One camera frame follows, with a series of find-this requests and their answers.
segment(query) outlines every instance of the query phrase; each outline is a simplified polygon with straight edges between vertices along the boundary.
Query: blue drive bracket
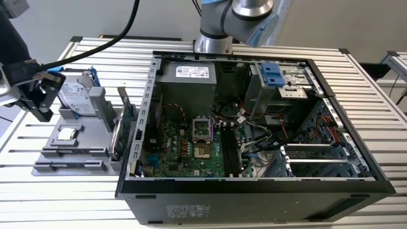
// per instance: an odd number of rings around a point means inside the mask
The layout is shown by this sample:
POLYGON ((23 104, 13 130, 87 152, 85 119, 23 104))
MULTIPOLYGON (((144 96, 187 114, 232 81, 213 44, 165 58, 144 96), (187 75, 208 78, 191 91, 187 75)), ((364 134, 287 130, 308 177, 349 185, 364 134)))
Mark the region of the blue drive bracket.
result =
POLYGON ((276 63, 261 63, 260 72, 264 76, 264 84, 267 86, 283 87, 285 85, 285 79, 281 76, 280 68, 276 63))

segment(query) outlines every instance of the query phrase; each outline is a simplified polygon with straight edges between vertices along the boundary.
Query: barcode label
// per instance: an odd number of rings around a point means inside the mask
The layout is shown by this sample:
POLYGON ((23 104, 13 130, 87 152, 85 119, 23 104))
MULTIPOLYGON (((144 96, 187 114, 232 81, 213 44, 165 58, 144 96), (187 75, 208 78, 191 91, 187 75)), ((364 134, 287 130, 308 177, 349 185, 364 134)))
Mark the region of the barcode label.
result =
POLYGON ((208 79, 209 78, 209 68, 208 67, 177 66, 176 67, 176 77, 208 79))

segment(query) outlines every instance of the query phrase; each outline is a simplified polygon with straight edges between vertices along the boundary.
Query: white wall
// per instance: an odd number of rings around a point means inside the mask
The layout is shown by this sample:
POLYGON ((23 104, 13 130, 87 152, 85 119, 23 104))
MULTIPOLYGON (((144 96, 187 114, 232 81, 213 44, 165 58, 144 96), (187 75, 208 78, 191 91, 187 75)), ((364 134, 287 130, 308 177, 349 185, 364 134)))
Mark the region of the white wall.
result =
MULTIPOLYGON (((117 35, 133 5, 133 0, 27 1, 29 9, 12 23, 28 45, 31 57, 41 63, 57 59, 72 36, 117 35)), ((199 25, 191 0, 141 0, 128 35, 189 41, 199 35, 199 25)))
POLYGON ((347 48, 359 62, 378 62, 387 51, 407 52, 406 9, 407 0, 293 0, 276 45, 347 48))

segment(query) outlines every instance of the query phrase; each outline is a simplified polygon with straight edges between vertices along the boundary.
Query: green circuit board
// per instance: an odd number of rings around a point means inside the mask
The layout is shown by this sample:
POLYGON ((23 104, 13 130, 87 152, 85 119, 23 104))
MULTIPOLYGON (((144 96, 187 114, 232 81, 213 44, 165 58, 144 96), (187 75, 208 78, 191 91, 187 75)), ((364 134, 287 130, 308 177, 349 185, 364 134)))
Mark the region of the green circuit board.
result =
MULTIPOLYGON (((147 177, 224 177, 220 127, 213 125, 211 144, 192 142, 192 122, 187 128, 181 123, 165 122, 163 127, 163 145, 160 153, 147 154, 147 177)), ((235 128, 236 143, 244 141, 244 130, 235 128)), ((252 177, 251 165, 241 172, 252 177)))

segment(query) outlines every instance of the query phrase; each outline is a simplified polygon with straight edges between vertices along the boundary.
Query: ram slot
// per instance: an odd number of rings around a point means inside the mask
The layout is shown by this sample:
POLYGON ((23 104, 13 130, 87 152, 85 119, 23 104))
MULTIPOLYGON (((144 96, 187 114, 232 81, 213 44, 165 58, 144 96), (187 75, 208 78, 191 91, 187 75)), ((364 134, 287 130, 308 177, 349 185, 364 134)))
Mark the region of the ram slot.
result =
POLYGON ((232 126, 220 128, 220 142, 225 177, 239 177, 237 141, 232 126))

